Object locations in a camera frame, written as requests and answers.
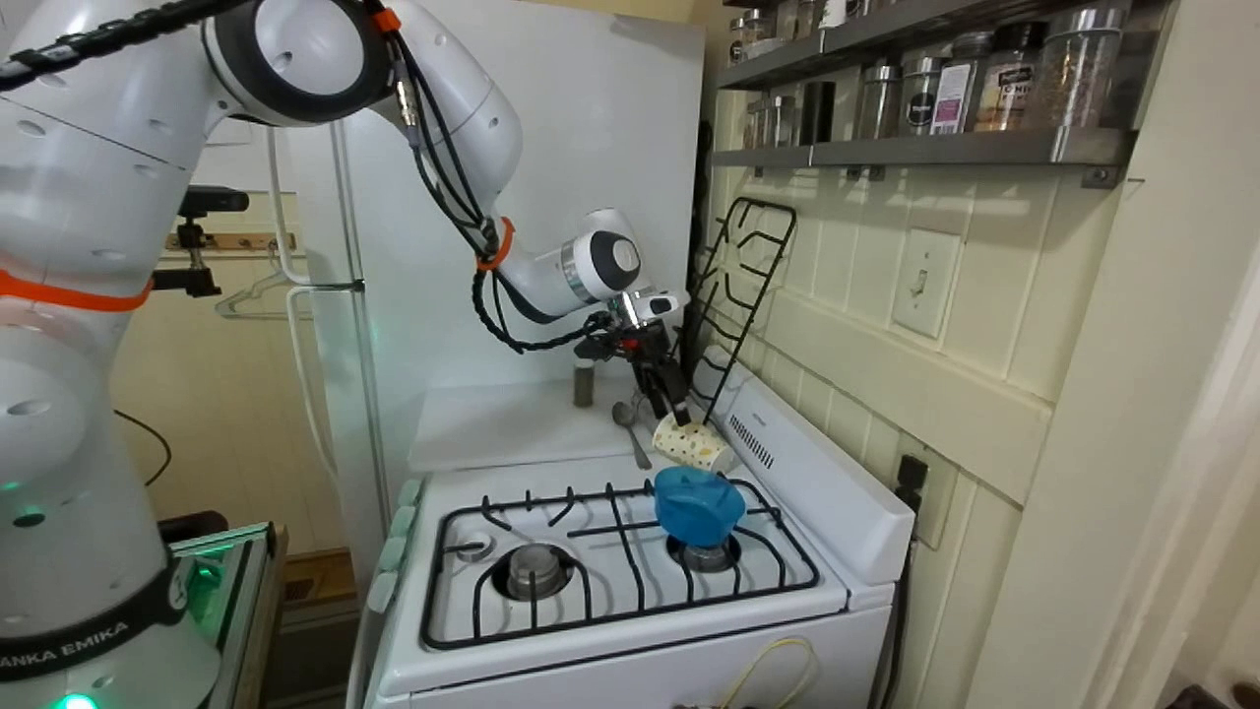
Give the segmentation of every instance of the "wall shelf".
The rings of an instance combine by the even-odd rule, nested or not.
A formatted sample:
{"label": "wall shelf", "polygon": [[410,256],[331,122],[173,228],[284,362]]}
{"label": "wall shelf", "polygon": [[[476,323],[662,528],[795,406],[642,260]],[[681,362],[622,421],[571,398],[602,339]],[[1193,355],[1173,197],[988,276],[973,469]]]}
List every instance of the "wall shelf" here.
{"label": "wall shelf", "polygon": [[996,28],[1020,16],[1051,16],[1079,4],[1083,0],[902,0],[870,16],[858,16],[843,28],[823,28],[819,35],[732,63],[721,75],[721,87],[764,91],[788,79],[807,79],[831,67],[862,63],[870,55],[898,55],[906,47],[953,39],[973,28]]}
{"label": "wall shelf", "polygon": [[882,165],[1067,165],[1110,189],[1130,161],[1134,130],[933,134],[886,142],[823,142],[784,150],[721,150],[713,165],[752,169],[882,169]]}

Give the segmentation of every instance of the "blue pot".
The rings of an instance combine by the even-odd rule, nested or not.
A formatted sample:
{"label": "blue pot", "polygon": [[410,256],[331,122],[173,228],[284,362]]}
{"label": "blue pot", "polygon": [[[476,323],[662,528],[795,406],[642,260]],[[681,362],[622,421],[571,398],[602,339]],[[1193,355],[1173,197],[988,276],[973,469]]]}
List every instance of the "blue pot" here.
{"label": "blue pot", "polygon": [[740,488],[705,469],[662,469],[654,488],[658,524],[689,548],[725,544],[748,512]]}

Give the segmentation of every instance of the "white stove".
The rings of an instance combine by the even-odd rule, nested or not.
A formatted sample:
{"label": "white stove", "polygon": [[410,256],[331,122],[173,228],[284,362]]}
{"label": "white stove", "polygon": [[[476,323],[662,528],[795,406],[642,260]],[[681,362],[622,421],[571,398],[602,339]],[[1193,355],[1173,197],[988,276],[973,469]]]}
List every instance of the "white stove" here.
{"label": "white stove", "polygon": [[[362,705],[866,705],[910,512],[740,378],[721,429],[748,512],[728,544],[681,548],[650,488],[669,461],[642,473],[606,406],[579,414],[567,386],[425,402],[421,473],[398,484],[366,603]],[[520,421],[532,461],[500,445],[520,429],[449,437],[461,421],[492,433],[500,410],[536,414]]]}

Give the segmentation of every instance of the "jar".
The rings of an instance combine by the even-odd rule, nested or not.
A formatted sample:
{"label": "jar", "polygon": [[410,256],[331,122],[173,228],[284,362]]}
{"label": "jar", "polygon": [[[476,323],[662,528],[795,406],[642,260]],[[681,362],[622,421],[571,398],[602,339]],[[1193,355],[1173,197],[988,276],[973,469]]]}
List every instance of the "jar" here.
{"label": "jar", "polygon": [[780,0],[776,28],[780,28],[776,35],[784,43],[811,35],[815,32],[815,0]]}
{"label": "jar", "polygon": [[851,20],[851,0],[827,0],[819,28],[843,28]]}
{"label": "jar", "polygon": [[831,142],[835,126],[835,83],[803,83],[799,91],[799,146]]}
{"label": "jar", "polygon": [[906,63],[906,79],[902,79],[902,102],[898,102],[898,122],[902,134],[929,134],[933,130],[933,106],[937,106],[937,55],[917,55],[914,63]]}
{"label": "jar", "polygon": [[748,59],[748,43],[752,43],[752,35],[748,35],[748,16],[740,12],[740,16],[732,20],[728,59],[732,59],[732,63]]}
{"label": "jar", "polygon": [[1043,43],[1047,24],[1036,20],[1004,24],[992,32],[973,110],[977,134],[1004,134],[1024,122]]}
{"label": "jar", "polygon": [[1114,87],[1126,8],[1063,12],[1040,63],[1028,126],[1099,126]]}
{"label": "jar", "polygon": [[768,102],[768,146],[795,146],[795,142],[799,142],[795,95],[780,91]]}
{"label": "jar", "polygon": [[776,39],[776,16],[768,16],[764,8],[748,8],[748,12],[744,12],[744,24],[748,24],[744,59],[780,47],[780,39]]}
{"label": "jar", "polygon": [[740,134],[744,134],[744,150],[760,150],[764,146],[764,98],[748,95],[744,102],[744,118],[740,118]]}
{"label": "jar", "polygon": [[862,102],[862,67],[835,71],[831,83],[835,83],[831,142],[854,142],[858,102]]}
{"label": "jar", "polygon": [[898,63],[878,59],[862,67],[862,95],[858,95],[858,142],[878,142],[898,130]]}
{"label": "jar", "polygon": [[949,59],[937,79],[937,106],[929,134],[965,134],[977,102],[980,63],[988,51],[988,32],[969,32],[949,43]]}
{"label": "jar", "polygon": [[847,16],[870,16],[874,0],[851,0]]}

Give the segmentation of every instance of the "white wall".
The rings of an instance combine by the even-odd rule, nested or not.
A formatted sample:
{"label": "white wall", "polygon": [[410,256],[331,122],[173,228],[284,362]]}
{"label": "white wall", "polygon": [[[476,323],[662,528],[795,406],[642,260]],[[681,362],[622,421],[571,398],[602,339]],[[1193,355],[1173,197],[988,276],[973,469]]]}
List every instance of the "white wall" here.
{"label": "white wall", "polygon": [[1229,492],[1256,469],[1229,481],[1229,461],[1256,441],[1260,154],[1244,134],[1260,102],[1229,87],[1256,47],[1260,4],[1177,4],[977,705],[1154,705],[1189,626],[1181,595],[1213,579],[1217,548],[1193,540],[1248,504]]}
{"label": "white wall", "polygon": [[[744,95],[721,95],[736,146]],[[1059,169],[713,173],[788,201],[799,232],[744,355],[843,449],[894,481],[902,453],[933,465],[929,540],[914,548],[910,658],[898,705],[961,705],[1020,508],[1071,362],[1118,193]],[[941,339],[894,323],[910,228],[957,240]]]}

